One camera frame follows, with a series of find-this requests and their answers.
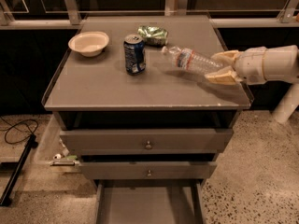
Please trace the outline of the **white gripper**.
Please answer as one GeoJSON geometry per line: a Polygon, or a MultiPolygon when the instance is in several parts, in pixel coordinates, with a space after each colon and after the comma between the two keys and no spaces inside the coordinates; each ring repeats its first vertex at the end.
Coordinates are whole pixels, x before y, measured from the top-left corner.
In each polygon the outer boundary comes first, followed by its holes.
{"type": "Polygon", "coordinates": [[[245,51],[227,50],[215,53],[211,58],[226,67],[205,74],[205,78],[210,83],[221,85],[234,85],[242,79],[248,85],[264,84],[266,82],[263,74],[265,52],[266,47],[258,47],[245,51]]]}

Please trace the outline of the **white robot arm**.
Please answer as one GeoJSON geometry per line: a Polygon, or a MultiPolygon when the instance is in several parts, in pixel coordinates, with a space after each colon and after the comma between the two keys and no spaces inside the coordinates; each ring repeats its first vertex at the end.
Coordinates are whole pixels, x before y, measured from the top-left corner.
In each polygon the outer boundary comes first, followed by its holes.
{"type": "Polygon", "coordinates": [[[229,50],[216,53],[212,58],[225,64],[219,71],[205,74],[205,78],[214,84],[234,85],[241,81],[248,85],[267,81],[298,82],[298,48],[295,45],[229,50]]]}

